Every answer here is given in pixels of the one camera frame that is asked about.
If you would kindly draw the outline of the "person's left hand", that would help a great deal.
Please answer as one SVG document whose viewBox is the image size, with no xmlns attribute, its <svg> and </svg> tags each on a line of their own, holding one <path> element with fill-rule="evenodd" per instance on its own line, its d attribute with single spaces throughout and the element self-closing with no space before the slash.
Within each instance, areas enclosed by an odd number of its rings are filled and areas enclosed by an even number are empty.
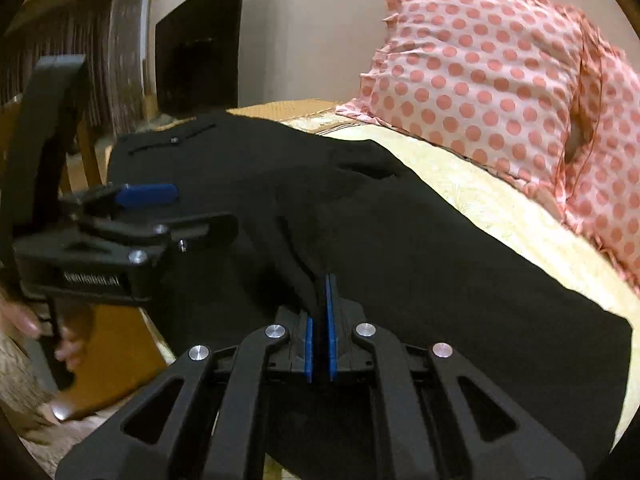
<svg viewBox="0 0 640 480">
<path fill-rule="evenodd" d="M 62 304 L 58 307 L 61 340 L 54 355 L 71 373 L 76 373 L 85 359 L 95 319 L 92 304 Z M 43 335 L 43 325 L 34 309 L 4 286 L 1 286 L 1 329 L 18 342 L 36 340 Z"/>
</svg>

